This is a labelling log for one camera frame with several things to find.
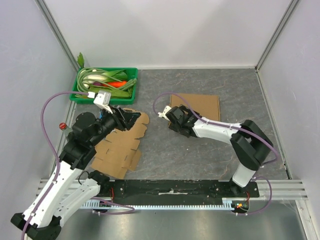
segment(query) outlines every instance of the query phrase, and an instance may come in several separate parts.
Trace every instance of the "bottle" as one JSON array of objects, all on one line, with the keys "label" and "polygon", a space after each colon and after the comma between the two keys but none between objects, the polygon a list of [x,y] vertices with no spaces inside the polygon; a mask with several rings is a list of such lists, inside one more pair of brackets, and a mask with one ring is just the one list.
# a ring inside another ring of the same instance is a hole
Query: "bottle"
[{"label": "bottle", "polygon": [[68,127],[68,125],[65,122],[60,123],[59,128],[63,131],[65,138],[69,141],[68,136],[69,136],[69,133],[72,132],[72,129]]}]

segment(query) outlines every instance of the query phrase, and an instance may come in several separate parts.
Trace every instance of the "carrot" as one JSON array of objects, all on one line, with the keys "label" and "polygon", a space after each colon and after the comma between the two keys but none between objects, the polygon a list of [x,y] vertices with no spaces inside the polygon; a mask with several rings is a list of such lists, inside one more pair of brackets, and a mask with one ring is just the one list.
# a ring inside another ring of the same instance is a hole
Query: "carrot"
[{"label": "carrot", "polygon": [[[124,86],[127,83],[127,81],[111,81],[111,82],[107,82],[107,84],[111,85],[112,87],[115,88],[120,88],[122,86]],[[102,86],[104,87],[109,87],[107,84],[102,84]]]}]

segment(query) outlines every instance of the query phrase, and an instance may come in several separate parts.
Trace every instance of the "brown cardboard square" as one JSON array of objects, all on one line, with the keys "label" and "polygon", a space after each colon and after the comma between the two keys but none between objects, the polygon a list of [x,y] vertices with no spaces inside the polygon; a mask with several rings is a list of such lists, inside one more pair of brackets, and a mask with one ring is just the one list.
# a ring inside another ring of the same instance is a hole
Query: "brown cardboard square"
[{"label": "brown cardboard square", "polygon": [[[179,93],[179,95],[185,98],[193,110],[200,113],[201,116],[210,120],[220,121],[219,97],[217,95],[189,93]],[[180,106],[181,104],[186,106],[186,103],[179,97],[171,95],[171,107]]]},{"label": "brown cardboard square", "polygon": [[142,155],[138,150],[139,138],[145,135],[145,124],[148,123],[148,115],[141,112],[141,116],[129,131],[116,129],[111,132],[105,140],[96,145],[95,159],[91,167],[118,179],[123,179],[128,169],[134,171]]}]

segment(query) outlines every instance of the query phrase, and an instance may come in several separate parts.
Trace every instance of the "white toothed strip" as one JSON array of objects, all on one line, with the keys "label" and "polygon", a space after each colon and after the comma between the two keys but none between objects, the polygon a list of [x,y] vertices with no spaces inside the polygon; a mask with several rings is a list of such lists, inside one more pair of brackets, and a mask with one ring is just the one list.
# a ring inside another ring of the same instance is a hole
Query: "white toothed strip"
[{"label": "white toothed strip", "polygon": [[[222,205],[129,205],[136,210],[234,210],[231,200],[222,200]],[[100,206],[100,201],[89,200],[80,209],[126,209],[118,206]]]}]

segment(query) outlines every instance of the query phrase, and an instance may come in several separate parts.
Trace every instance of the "cardboard box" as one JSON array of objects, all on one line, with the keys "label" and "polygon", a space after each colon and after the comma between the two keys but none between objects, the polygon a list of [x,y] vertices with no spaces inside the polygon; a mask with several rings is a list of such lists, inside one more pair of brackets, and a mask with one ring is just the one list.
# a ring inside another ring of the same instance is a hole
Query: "cardboard box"
[{"label": "cardboard box", "polygon": [[141,151],[140,140],[145,135],[149,117],[141,112],[129,131],[115,130],[95,146],[96,154],[91,167],[117,179],[124,179],[128,170],[134,171]]},{"label": "cardboard box", "polygon": [[[181,97],[185,98],[192,109],[201,116],[213,120],[220,121],[219,97],[217,95],[202,95],[202,94],[189,94],[178,93]],[[175,95],[171,95],[170,107],[186,105],[186,103]]]}]

